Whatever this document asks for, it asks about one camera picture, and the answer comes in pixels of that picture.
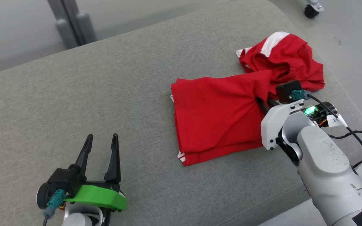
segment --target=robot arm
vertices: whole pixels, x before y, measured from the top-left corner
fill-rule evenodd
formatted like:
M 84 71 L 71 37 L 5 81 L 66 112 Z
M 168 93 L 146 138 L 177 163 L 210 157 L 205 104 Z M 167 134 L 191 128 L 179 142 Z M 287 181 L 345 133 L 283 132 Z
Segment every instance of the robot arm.
M 320 105 L 313 112 L 303 111 L 304 99 L 290 99 L 290 93 L 300 90 L 300 86 L 288 83 L 279 89 L 283 90 L 279 93 L 288 95 L 278 93 L 282 104 L 270 108 L 261 123 L 264 147 L 280 147 L 298 167 L 314 206 L 328 226 L 362 226 L 362 180 L 319 126 L 327 126 L 324 120 L 329 112 Z M 330 103 L 324 104 L 337 113 Z

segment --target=cable connector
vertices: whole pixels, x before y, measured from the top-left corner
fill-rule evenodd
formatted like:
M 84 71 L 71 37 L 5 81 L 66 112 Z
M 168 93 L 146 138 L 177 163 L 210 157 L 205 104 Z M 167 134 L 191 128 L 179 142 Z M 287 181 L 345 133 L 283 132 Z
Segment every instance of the cable connector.
M 289 96 L 289 99 L 291 100 L 300 100 L 300 99 L 304 99 L 304 100 L 309 100 L 310 97 L 308 96 L 308 94 L 312 94 L 310 91 L 308 90 L 293 90 L 291 92 L 291 95 Z
M 58 189 L 51 197 L 50 201 L 47 203 L 47 208 L 43 212 L 44 217 L 47 219 L 51 219 L 55 214 L 55 210 L 63 203 L 63 200 L 65 198 L 65 191 L 62 189 Z

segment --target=white sleeve trim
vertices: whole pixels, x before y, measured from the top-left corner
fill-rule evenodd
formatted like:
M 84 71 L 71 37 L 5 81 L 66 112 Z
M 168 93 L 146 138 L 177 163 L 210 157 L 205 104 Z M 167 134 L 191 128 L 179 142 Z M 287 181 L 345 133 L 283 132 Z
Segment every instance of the white sleeve trim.
M 241 54 L 243 53 L 243 50 L 245 50 L 245 53 L 248 52 L 248 50 L 250 50 L 252 47 L 248 47 L 248 48 L 244 48 L 241 50 L 237 50 L 235 53 L 237 54 L 238 58 L 240 58 Z
M 181 160 L 181 162 L 185 162 L 185 153 L 181 153 L 181 151 L 179 151 L 177 157 Z
M 269 57 L 270 53 L 272 52 L 272 49 L 282 40 L 284 39 L 289 33 L 286 33 L 284 31 L 278 31 L 273 34 L 271 34 L 265 41 L 265 43 L 262 46 L 261 53 Z

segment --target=white label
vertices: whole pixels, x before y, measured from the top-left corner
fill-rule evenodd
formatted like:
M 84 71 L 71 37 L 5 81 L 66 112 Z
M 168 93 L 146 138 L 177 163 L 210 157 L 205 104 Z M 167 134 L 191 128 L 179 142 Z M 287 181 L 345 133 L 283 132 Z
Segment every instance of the white label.
M 328 120 L 328 125 L 329 127 L 334 127 L 334 126 L 344 126 L 347 127 L 346 122 L 344 121 L 343 117 L 340 114 L 337 114 L 339 117 L 336 118 L 333 115 L 328 115 L 326 116 L 326 119 Z

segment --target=green 3d-printed part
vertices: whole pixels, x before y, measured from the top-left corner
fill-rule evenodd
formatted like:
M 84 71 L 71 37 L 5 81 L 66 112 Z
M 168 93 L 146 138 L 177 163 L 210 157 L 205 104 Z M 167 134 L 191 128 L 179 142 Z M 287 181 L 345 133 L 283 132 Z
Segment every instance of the green 3d-printed part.
M 82 185 L 74 198 L 65 201 L 117 210 L 125 210 L 127 206 L 127 200 L 118 192 L 89 185 Z

